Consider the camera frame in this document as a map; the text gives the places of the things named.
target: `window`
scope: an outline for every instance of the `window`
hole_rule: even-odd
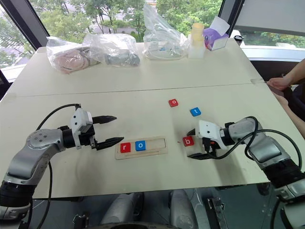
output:
[[[0,69],[7,76],[6,70],[16,68],[28,62],[34,49],[0,6]]]
[[[222,4],[222,0],[30,0],[51,36],[77,43],[87,32],[126,33],[143,42],[145,2],[185,35],[194,22],[208,27]]]
[[[305,49],[305,37],[280,33],[239,30],[245,45],[278,46]]]

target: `tissue box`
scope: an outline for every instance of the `tissue box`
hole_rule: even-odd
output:
[[[229,38],[228,34],[225,33],[221,36],[216,30],[212,28],[203,30],[203,36],[205,46],[211,51],[223,48]]]

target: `person's arm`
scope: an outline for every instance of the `person's arm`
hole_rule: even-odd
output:
[[[284,108],[284,110],[286,111],[286,113],[288,114],[288,116],[290,117],[290,119],[292,120],[292,122],[294,123],[294,125],[296,126],[296,128],[299,130],[299,132],[301,133],[301,135],[303,136],[303,138],[305,139],[305,122],[300,119],[288,106],[288,101],[282,97],[279,96],[277,94],[274,94],[275,97],[277,98],[278,102],[282,105],[282,107]]]
[[[298,82],[305,78],[305,59],[298,63],[286,76],[283,78],[271,78],[267,84],[277,88],[279,90],[284,90],[289,87],[289,85]]]
[[[305,59],[298,63],[286,76],[290,84],[294,84],[305,78]]]

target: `tree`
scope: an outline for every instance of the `tree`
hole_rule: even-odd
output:
[[[117,29],[119,27],[129,27],[130,24],[128,21],[114,20],[111,25],[110,20],[104,20],[104,26],[108,26],[108,27],[112,28],[114,33],[117,33]]]
[[[209,27],[218,15],[222,0],[158,0],[158,13],[168,23],[186,36],[195,22]]]
[[[50,35],[76,43],[82,43],[91,24],[84,13],[63,14],[59,9],[42,12],[40,19]]]
[[[136,41],[139,40],[139,36],[138,36],[134,31],[132,31],[132,32],[130,33],[130,35],[133,36],[133,37],[135,38]]]
[[[30,58],[34,54],[35,51],[9,18],[7,13],[4,13],[4,17],[0,17],[0,34],[0,46],[14,49],[18,53],[18,56],[16,57]]]
[[[186,13],[187,3],[185,0],[157,0],[158,14],[166,17],[169,10],[177,14]]]
[[[0,51],[0,68],[5,68],[13,65],[16,62],[15,54],[8,54],[5,51]]]
[[[70,3],[76,10],[85,10],[104,33],[104,16],[109,18],[109,27],[115,32],[117,28],[115,15],[123,8],[124,0],[71,0]]]
[[[65,0],[30,0],[35,11],[40,14],[44,11],[60,9],[63,13],[70,13]]]
[[[145,32],[143,6],[145,0],[125,0],[126,13],[125,20],[131,20],[130,24],[136,28],[138,32],[138,42],[143,42]]]
[[[274,43],[277,42],[288,43],[288,44],[294,44],[296,48],[305,48],[305,37],[271,33],[271,32],[262,32],[261,37],[267,37]]]

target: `window frame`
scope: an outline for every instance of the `window frame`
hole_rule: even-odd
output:
[[[223,0],[218,17],[224,19],[230,25],[227,31],[229,36],[233,32],[243,4],[244,0]]]
[[[28,0],[0,0],[0,4],[34,50],[46,46],[50,35]]]

